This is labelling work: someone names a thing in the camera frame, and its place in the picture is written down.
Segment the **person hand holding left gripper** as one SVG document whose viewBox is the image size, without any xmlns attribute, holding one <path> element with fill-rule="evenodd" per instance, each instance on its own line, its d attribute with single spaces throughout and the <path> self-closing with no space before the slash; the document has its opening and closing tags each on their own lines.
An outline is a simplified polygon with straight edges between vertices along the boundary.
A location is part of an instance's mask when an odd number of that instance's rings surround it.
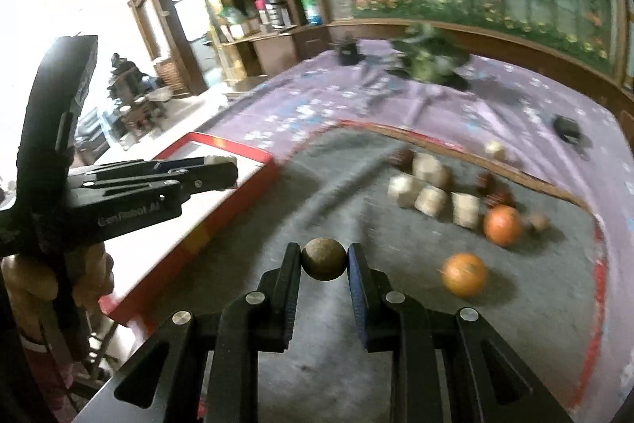
<svg viewBox="0 0 634 423">
<path fill-rule="evenodd" d="M 113 258 L 103 244 L 93 245 L 80 252 L 85 273 L 75 281 L 73 299 L 78 308 L 88 314 L 99 311 L 101 297 L 113 292 Z M 43 344 L 40 329 L 42 307 L 58 294 L 54 273 L 44 266 L 34 265 L 11 255 L 1 261 L 1 270 L 8 290 L 14 318 L 24 337 Z"/>
</svg>

